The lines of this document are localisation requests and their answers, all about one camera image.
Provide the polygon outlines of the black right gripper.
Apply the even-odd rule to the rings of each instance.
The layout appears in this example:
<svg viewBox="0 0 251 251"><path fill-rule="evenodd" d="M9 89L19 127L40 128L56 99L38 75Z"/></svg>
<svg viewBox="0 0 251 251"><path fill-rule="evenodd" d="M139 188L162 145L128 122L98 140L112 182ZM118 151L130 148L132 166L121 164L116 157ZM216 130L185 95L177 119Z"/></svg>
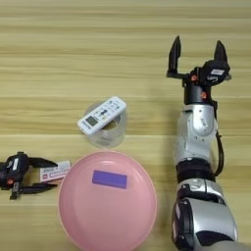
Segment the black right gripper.
<svg viewBox="0 0 251 251"><path fill-rule="evenodd" d="M184 104L211 105L217 108L218 103L211 96L212 86L202 78L203 71L200 67L195 67L189 74L181 74L177 70L180 53L181 42L179 36L177 36L169 53L167 77L182 79ZM214 59L223 62L227 61L226 49L220 40L217 41Z"/></svg>

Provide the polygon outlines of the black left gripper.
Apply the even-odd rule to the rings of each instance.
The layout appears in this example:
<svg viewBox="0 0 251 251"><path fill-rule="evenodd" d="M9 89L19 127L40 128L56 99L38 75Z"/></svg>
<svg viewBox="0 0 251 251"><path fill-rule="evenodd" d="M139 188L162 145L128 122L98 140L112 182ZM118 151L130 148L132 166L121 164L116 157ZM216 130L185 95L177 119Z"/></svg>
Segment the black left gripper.
<svg viewBox="0 0 251 251"><path fill-rule="evenodd" d="M28 158L28 164L34 168L54 168L57 167L55 162L43 158ZM10 199L16 200L20 194L37 194L56 187L56 184L34 183L30 186L21 185L21 173L19 160L9 160L6 163L0 163L0 188L2 190L11 190Z"/></svg>

